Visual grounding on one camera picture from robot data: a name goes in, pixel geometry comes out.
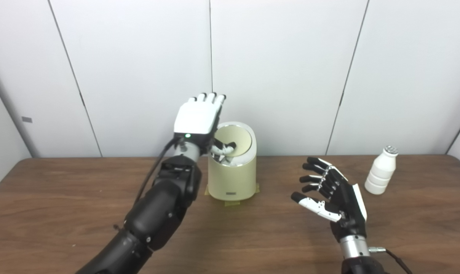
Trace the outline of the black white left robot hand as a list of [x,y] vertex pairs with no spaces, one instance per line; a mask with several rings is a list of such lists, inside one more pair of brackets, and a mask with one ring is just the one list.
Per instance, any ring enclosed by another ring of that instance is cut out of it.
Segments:
[[224,143],[215,137],[225,95],[202,93],[190,98],[178,111],[174,124],[175,155],[194,162],[205,154],[227,156],[236,143]]

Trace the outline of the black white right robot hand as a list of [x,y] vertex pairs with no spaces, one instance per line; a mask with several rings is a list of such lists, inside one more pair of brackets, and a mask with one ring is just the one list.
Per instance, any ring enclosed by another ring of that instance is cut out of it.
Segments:
[[329,220],[337,242],[348,236],[366,238],[367,212],[359,186],[350,184],[336,166],[321,158],[308,157],[302,168],[314,174],[299,178],[306,185],[291,199]]

